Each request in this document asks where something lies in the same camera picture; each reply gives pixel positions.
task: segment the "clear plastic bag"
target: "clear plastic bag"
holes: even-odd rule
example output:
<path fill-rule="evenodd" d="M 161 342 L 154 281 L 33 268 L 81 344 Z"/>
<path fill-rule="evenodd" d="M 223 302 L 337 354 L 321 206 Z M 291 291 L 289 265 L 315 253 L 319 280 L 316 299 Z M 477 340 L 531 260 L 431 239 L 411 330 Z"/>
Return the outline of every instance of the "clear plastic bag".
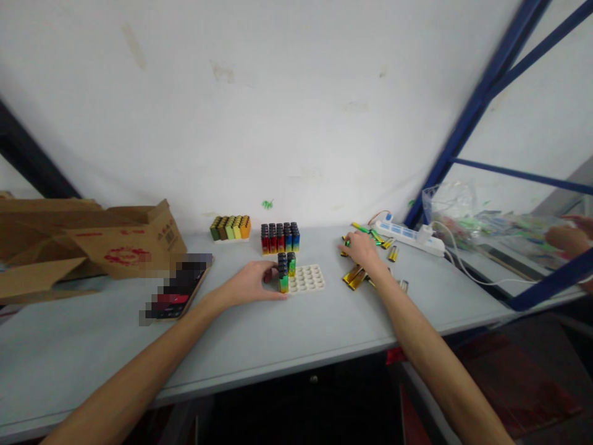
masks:
<path fill-rule="evenodd" d="M 471 181 L 444 182 L 422 191 L 422 204 L 427 220 L 438 221 L 449 228 L 457 247 L 474 250 L 473 239 L 480 235 L 481 225 L 474 217 L 477 213 L 476 189 Z M 433 227 L 445 244 L 452 246 L 448 234 Z"/>

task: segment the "red printed logo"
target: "red printed logo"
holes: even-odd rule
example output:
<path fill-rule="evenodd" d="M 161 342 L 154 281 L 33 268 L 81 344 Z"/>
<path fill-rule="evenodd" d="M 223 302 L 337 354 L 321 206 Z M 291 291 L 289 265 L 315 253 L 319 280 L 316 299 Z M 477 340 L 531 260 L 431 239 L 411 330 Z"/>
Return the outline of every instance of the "red printed logo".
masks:
<path fill-rule="evenodd" d="M 150 252 L 142 248 L 119 247 L 108 251 L 107 255 L 103 258 L 110 263 L 116 263 L 126 267 L 137 266 L 138 263 L 150 261 Z"/>

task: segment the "white cable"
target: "white cable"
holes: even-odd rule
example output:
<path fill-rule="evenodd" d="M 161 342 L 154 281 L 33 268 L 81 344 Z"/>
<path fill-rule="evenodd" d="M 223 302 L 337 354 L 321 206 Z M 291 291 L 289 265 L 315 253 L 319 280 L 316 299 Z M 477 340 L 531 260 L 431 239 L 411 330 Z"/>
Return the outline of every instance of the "white cable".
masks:
<path fill-rule="evenodd" d="M 453 255 L 451 255 L 451 252 L 449 252 L 447 249 L 445 249 L 445 255 L 449 256 L 449 260 L 451 261 L 451 264 L 453 266 L 455 266 L 455 260 L 453 259 Z"/>
<path fill-rule="evenodd" d="M 503 279 L 503 280 L 500 280 L 500 281 L 497 281 L 497 282 L 494 282 L 494 283 L 484 283 L 482 281 L 478 281 L 477 279 L 473 278 L 469 274 L 469 272 L 467 271 L 467 269 L 463 265 L 463 261 L 461 260 L 461 256 L 459 255 L 459 249 L 457 249 L 457 243 L 455 242 L 455 237 L 453 236 L 453 232 L 446 225 L 444 225 L 440 221 L 433 221 L 431 223 L 431 225 L 433 225 L 435 223 L 438 224 L 438 225 L 440 225 L 440 226 L 442 226 L 447 231 L 447 233 L 449 233 L 449 236 L 451 237 L 451 241 L 453 242 L 453 248 L 455 249 L 455 255 L 457 255 L 457 258 L 459 259 L 459 265 L 461 266 L 462 270 L 465 272 L 465 275 L 467 275 L 471 280 L 475 281 L 476 283 L 482 284 L 484 286 L 496 286 L 497 284 L 500 284 L 500 283 L 505 282 L 505 281 L 515 281 L 515 282 L 522 282 L 522 283 L 526 283 L 526 284 L 535 284 L 535 283 L 538 283 L 539 282 L 539 281 L 519 280 L 519 279 L 513 279 L 513 278 L 506 278 L 506 279 Z M 593 275 L 590 276 L 589 278 L 583 280 L 583 281 L 579 281 L 578 284 L 586 283 L 587 281 L 590 281 L 591 279 L 593 279 Z"/>

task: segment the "smartphone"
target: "smartphone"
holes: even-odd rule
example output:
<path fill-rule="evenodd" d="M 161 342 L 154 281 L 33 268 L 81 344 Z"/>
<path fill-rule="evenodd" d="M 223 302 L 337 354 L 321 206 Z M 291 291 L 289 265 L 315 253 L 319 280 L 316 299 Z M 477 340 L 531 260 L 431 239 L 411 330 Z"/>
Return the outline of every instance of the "smartphone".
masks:
<path fill-rule="evenodd" d="M 165 286 L 159 286 L 156 302 L 153 302 L 155 321 L 179 320 L 191 306 L 198 294 L 206 275 L 210 271 L 211 261 L 184 261 L 174 278 L 166 280 Z"/>
<path fill-rule="evenodd" d="M 519 260 L 514 259 L 506 253 L 502 253 L 500 250 L 497 250 L 490 245 L 480 244 L 479 247 L 479 251 L 485 254 L 485 256 L 526 280 L 540 281 L 545 278 L 540 272 L 526 266 Z"/>

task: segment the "forearm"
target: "forearm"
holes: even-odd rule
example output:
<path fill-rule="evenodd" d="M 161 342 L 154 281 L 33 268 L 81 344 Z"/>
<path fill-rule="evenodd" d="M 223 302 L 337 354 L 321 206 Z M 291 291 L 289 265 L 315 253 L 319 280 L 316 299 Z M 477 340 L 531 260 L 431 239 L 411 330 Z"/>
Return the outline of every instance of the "forearm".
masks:
<path fill-rule="evenodd" d="M 385 266 L 367 269 L 406 356 L 464 443 L 513 443 L 469 373 Z"/>
<path fill-rule="evenodd" d="M 97 389 L 43 444 L 119 444 L 224 307 L 216 290 Z"/>

